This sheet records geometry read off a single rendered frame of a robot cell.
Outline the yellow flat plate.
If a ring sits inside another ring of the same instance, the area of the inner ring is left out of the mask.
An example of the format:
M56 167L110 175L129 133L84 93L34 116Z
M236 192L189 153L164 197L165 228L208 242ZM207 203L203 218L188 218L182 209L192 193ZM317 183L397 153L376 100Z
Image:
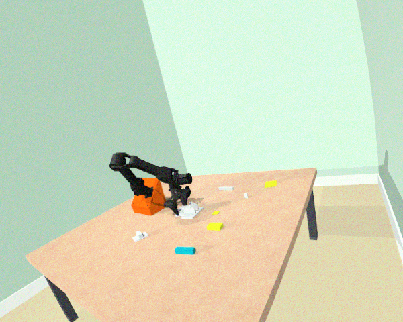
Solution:
M272 180L272 181L267 181L265 182L265 187L273 187L273 186L277 186L277 181L276 180Z

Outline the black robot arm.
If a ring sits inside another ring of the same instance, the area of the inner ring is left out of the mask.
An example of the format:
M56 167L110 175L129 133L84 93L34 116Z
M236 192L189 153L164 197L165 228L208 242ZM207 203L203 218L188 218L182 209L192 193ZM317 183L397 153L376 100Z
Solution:
M130 159L129 164L126 163L127 157ZM147 187L144 185L145 181L142 178L136 178L130 168L136 168L143 172L147 172L162 183L168 184L169 188L174 188L179 185L191 184L192 176L190 173L178 174L178 170L168 168L165 166L158 167L154 164L139 159L137 156L129 155L125 152L116 152L111 158L109 167L114 172L119 172L130 183L130 188L134 191L134 195L144 195L144 198L151 197L154 187ZM173 175L172 175L172 172ZM176 190L176 198L188 199L190 196L190 188L186 186L184 189Z

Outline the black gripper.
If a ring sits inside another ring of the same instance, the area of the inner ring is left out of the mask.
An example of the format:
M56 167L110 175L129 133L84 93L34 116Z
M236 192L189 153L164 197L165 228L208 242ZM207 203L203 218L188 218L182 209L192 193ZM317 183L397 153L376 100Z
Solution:
M175 191L176 191L176 190L180 190L181 188L182 188L182 186L176 186L176 187L174 187L174 188L169 188L168 191L171 192L171 197L170 197L170 198L173 199L173 200L169 200L169 199L168 199L167 201L164 202L164 206L165 206L165 207L169 207L170 209L172 209L172 211L173 211L176 215L179 215L178 210L177 210L178 204L177 204L176 201L178 201L178 200L180 199L180 201L181 201L181 203L182 203L183 205L187 205L187 199L180 198L180 197L179 197L179 199L176 198Z

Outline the cyan flat bar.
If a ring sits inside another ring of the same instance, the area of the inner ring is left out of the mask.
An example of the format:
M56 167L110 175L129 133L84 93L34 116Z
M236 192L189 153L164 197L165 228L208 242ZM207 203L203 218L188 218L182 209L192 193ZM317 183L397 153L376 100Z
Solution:
M187 254L187 255L194 255L195 248L189 247L176 247L175 254Z

